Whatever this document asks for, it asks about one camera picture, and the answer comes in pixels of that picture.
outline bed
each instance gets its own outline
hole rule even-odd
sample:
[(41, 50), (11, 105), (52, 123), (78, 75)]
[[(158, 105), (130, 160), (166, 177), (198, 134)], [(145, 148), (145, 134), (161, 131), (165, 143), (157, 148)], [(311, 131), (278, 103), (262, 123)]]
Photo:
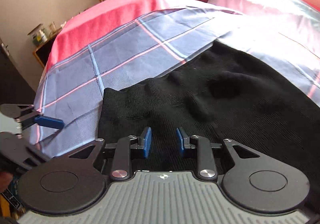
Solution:
[[(267, 15), (209, 2), (108, 0), (71, 19), (53, 45), (34, 102), (45, 115), (63, 119), (65, 128), (34, 125), (29, 141), (53, 157), (94, 140), (104, 88), (121, 90), (159, 77), (216, 39), (269, 64), (320, 105), (317, 11), (298, 2), (294, 15), (309, 39), (297, 39), (267, 23)], [(281, 14), (290, 21), (292, 13)]]

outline bed sheet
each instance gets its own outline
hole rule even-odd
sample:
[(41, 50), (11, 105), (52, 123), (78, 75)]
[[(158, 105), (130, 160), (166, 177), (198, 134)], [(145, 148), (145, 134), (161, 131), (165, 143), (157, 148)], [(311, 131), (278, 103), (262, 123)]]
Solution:
[(313, 52), (252, 16), (195, 0), (173, 3), (179, 2), (185, 6), (143, 14), (53, 64), (35, 108), (66, 125), (58, 131), (34, 125), (29, 141), (57, 156), (94, 140), (104, 88), (121, 90), (161, 76), (215, 39), (260, 58), (320, 104), (320, 60)]

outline black garment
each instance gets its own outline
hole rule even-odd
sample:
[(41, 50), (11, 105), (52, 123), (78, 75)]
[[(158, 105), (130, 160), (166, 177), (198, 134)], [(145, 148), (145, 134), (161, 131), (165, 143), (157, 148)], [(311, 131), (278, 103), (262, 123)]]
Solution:
[(161, 78), (104, 90), (99, 138), (116, 142), (152, 128), (147, 160), (133, 170), (195, 170), (181, 159), (176, 127), (211, 142), (234, 139), (303, 171), (320, 201), (320, 108), (253, 56), (219, 42)]

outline black circular motor housing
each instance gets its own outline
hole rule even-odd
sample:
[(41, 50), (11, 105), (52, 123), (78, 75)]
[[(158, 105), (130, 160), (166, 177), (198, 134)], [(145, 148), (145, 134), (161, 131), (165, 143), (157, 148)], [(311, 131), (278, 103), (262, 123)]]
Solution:
[(31, 169), (18, 182), (23, 204), (48, 215), (79, 212), (98, 201), (105, 190), (103, 175), (77, 158), (54, 158)]
[(310, 184), (300, 170), (260, 154), (259, 158), (238, 158), (236, 166), (224, 175), (222, 188), (245, 209), (278, 214), (303, 203)]

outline metal screw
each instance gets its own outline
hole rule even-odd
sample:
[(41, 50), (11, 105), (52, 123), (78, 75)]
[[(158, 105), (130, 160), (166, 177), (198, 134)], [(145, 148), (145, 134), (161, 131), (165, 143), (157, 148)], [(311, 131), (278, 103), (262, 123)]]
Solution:
[(124, 178), (128, 175), (127, 171), (125, 170), (115, 170), (112, 172), (112, 176), (116, 178)]
[(211, 178), (216, 175), (216, 172), (209, 169), (203, 169), (200, 171), (200, 175), (205, 178)]

